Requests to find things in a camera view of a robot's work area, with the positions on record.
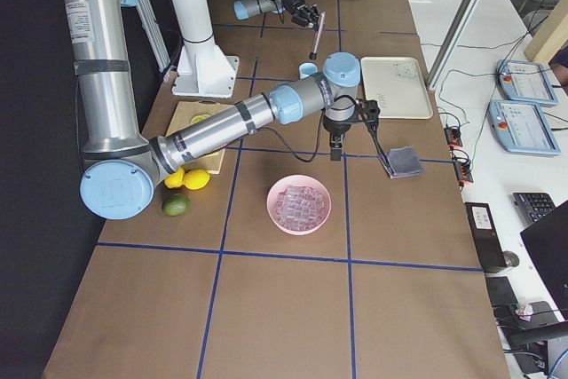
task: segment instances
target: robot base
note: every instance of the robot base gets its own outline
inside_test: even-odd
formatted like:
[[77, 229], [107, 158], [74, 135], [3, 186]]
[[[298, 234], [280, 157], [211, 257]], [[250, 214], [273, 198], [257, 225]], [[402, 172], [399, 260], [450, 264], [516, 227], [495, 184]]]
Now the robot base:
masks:
[[185, 46], [181, 51], [177, 73], [179, 74], [172, 92], [186, 97], [230, 98], [239, 69], [239, 57], [225, 56], [215, 45], [212, 61], [200, 64], [200, 57], [195, 59], [194, 72], [190, 66]]

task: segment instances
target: gray cloth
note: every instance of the gray cloth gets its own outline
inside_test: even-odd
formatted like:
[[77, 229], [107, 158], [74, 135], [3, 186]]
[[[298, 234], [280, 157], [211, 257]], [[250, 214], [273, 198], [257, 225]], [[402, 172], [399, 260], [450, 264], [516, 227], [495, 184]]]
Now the gray cloth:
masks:
[[395, 148], [387, 152], [390, 167], [385, 168], [391, 178], [405, 178], [420, 175], [424, 172], [418, 153], [413, 146]]

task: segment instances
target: white blue device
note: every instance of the white blue device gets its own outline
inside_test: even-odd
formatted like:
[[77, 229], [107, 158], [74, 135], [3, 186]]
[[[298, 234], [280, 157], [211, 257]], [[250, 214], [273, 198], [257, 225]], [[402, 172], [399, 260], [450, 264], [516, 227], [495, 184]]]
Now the white blue device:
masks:
[[558, 104], [558, 99], [546, 71], [542, 64], [536, 62], [497, 61], [499, 83], [508, 99], [551, 107]]
[[489, 120], [495, 136], [511, 153], [560, 154], [560, 147], [537, 103], [491, 101]]

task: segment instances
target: green fruit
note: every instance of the green fruit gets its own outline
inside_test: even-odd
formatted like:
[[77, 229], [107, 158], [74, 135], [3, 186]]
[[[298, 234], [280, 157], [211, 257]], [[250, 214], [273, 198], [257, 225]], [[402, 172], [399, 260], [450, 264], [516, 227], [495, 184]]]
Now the green fruit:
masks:
[[185, 194], [175, 193], [163, 201], [162, 212], [169, 217], [176, 217], [186, 212], [190, 204], [191, 202]]

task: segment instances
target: white desk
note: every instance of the white desk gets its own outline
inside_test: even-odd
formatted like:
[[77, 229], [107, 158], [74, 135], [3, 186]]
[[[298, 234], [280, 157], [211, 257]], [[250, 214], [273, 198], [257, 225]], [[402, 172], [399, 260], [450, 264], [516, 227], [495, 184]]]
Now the white desk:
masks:
[[[454, 18], [462, 0], [410, 0], [414, 21], [421, 38], [422, 51], [430, 69], [439, 46], [444, 41], [446, 32]], [[481, 0], [469, 21], [459, 45], [476, 47], [497, 46], [501, 43], [512, 42], [526, 32], [526, 28], [517, 15], [509, 0]], [[515, 50], [512, 59], [526, 59], [523, 54], [525, 46], [530, 42], [527, 36]], [[472, 156], [474, 145], [485, 120], [487, 103], [493, 99], [502, 99], [497, 88], [493, 92], [495, 79], [492, 75], [471, 77], [451, 69], [465, 73], [480, 75], [492, 73], [497, 60], [505, 58], [513, 44], [497, 49], [474, 49], [458, 47], [448, 61], [440, 83], [436, 88], [437, 102], [447, 112], [457, 115], [461, 122], [466, 118], [460, 109], [448, 105], [442, 99], [447, 99], [463, 108], [469, 124], [461, 128], [461, 138], [464, 150]], [[553, 84], [556, 78], [548, 72]], [[545, 108], [545, 112], [568, 118], [568, 98], [562, 89], [557, 89], [559, 105]], [[452, 117], [448, 123], [456, 124]], [[565, 127], [566, 123], [558, 122], [547, 117], [552, 127]], [[568, 131], [555, 132], [556, 140], [562, 153], [555, 158], [509, 154], [498, 144], [492, 134], [487, 120], [477, 142], [477, 151], [473, 162], [474, 184], [466, 186], [462, 192], [464, 201], [489, 203], [493, 220], [503, 250], [516, 253], [520, 265], [505, 272], [519, 303], [546, 301], [553, 309], [556, 305], [542, 281], [528, 254], [523, 247], [520, 232], [525, 228], [521, 218], [512, 203], [513, 192], [546, 192], [549, 193], [556, 205], [568, 199]], [[514, 379], [523, 378], [515, 359], [507, 356], [509, 372]]]

